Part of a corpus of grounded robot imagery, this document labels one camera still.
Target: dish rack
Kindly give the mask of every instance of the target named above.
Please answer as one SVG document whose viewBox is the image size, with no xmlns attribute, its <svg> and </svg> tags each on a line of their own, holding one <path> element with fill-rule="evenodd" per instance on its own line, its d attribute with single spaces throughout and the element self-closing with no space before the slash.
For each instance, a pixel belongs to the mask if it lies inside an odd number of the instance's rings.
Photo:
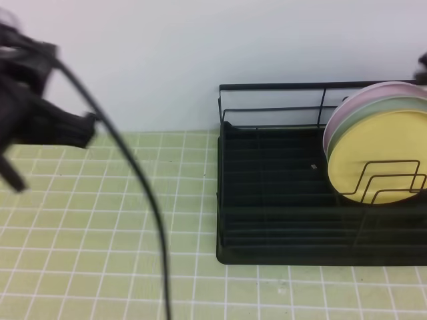
<svg viewBox="0 0 427 320">
<path fill-rule="evenodd" d="M 384 205 L 349 200 L 328 179 L 322 149 L 322 112 L 331 89 L 362 88 L 381 81 L 220 85 L 218 139 L 217 258 L 225 264 L 257 265 L 427 265 L 427 193 Z M 223 109 L 224 91 L 320 90 L 315 107 Z M 317 112 L 317 122 L 289 125 L 233 125 L 230 113 Z M 373 179 L 399 175 L 377 175 Z M 396 192 L 401 189 L 380 190 Z"/>
</svg>

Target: black cable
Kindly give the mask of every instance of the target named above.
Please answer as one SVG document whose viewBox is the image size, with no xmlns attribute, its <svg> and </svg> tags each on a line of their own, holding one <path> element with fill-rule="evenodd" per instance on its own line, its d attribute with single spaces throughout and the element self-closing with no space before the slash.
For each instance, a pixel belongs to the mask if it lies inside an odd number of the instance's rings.
<svg viewBox="0 0 427 320">
<path fill-rule="evenodd" d="M 77 89 L 80 95 L 86 100 L 87 104 L 95 111 L 99 120 L 101 120 L 104 125 L 107 127 L 107 130 L 114 138 L 121 152 L 125 156 L 126 160 L 131 165 L 134 173 L 136 174 L 139 182 L 147 193 L 148 200 L 150 202 L 151 208 L 153 209 L 155 222 L 157 225 L 157 229 L 159 230 L 159 240 L 161 245 L 161 256 L 163 262 L 163 291 L 165 298 L 165 311 L 166 311 L 166 320 L 171 320 L 171 303 L 170 303 L 170 285 L 169 285 L 169 260 L 167 255 L 167 236 L 165 233 L 165 229 L 163 226 L 163 219 L 161 218 L 161 214 L 159 211 L 159 207 L 157 205 L 157 201 L 155 200 L 154 194 L 151 191 L 151 187 L 145 175 L 143 174 L 142 169 L 137 164 L 135 158 L 130 153 L 127 148 L 125 142 L 120 137 L 120 134 L 117 132 L 117 129 L 114 127 L 113 123 L 108 119 L 108 116 L 102 111 L 101 107 L 96 103 L 95 99 L 90 95 L 88 90 L 83 86 L 83 84 L 79 81 L 79 79 L 64 65 L 60 60 L 56 57 L 52 56 L 50 53 L 46 52 L 38 43 L 34 42 L 32 39 L 20 36 L 21 39 L 25 40 L 23 45 L 34 52 L 44 56 L 46 60 L 48 60 L 54 67 L 58 68 L 62 73 L 70 80 L 71 84 Z"/>
</svg>

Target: stack of plates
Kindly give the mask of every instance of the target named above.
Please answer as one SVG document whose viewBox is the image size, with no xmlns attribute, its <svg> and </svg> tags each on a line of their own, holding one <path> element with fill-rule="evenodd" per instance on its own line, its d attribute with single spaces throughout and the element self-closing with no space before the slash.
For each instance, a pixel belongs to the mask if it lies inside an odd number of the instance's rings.
<svg viewBox="0 0 427 320">
<path fill-rule="evenodd" d="M 426 137 L 427 91 L 403 82 L 364 88 L 334 111 L 325 128 L 330 181 L 339 193 L 358 202 L 409 198 L 416 194 L 410 189 L 427 188 Z M 370 161 L 390 162 L 366 166 Z"/>
</svg>

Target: tiled countertop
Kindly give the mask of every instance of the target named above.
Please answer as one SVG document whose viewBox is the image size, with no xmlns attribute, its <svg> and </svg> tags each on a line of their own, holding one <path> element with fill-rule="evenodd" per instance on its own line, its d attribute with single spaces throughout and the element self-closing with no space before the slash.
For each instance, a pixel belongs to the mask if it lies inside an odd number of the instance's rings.
<svg viewBox="0 0 427 320">
<path fill-rule="evenodd" d="M 217 262 L 218 132 L 128 133 L 169 230 L 175 320 L 427 319 L 425 267 Z M 114 144 L 12 148 L 0 190 L 0 319 L 161 320 L 157 233 Z"/>
</svg>

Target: pink plate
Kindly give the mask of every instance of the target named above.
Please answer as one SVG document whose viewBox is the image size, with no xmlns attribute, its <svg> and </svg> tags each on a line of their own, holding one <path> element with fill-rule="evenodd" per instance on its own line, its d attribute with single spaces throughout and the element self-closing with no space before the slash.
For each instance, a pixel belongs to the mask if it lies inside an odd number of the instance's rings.
<svg viewBox="0 0 427 320">
<path fill-rule="evenodd" d="M 351 113 L 375 100 L 388 97 L 423 97 L 427 99 L 427 91 L 416 85 L 405 82 L 381 82 L 357 91 L 348 97 L 332 114 L 323 135 L 323 150 L 326 154 L 330 139 L 340 123 Z"/>
</svg>

